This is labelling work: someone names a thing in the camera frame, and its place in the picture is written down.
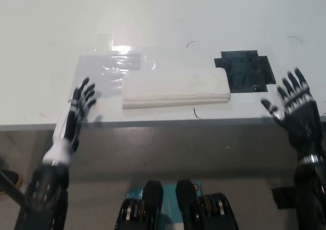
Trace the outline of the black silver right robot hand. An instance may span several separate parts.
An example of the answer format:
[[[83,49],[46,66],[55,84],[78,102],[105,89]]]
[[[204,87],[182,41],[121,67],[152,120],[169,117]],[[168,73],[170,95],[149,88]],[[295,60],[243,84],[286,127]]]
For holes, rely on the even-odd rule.
[[[294,72],[287,73],[287,78],[282,78],[282,83],[284,87],[277,87],[282,108],[265,98],[261,99],[262,105],[274,121],[287,131],[290,145],[296,150],[299,161],[306,157],[324,160],[319,110],[305,77],[296,68]]]

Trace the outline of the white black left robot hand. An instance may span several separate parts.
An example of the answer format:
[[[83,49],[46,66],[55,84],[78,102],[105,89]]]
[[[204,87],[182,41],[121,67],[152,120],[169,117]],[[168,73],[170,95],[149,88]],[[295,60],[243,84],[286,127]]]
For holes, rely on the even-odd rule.
[[[79,146],[79,134],[82,124],[87,120],[90,109],[96,104],[95,83],[89,83],[86,77],[75,87],[72,98],[56,124],[52,146],[45,153],[42,163],[69,166],[72,156]]]

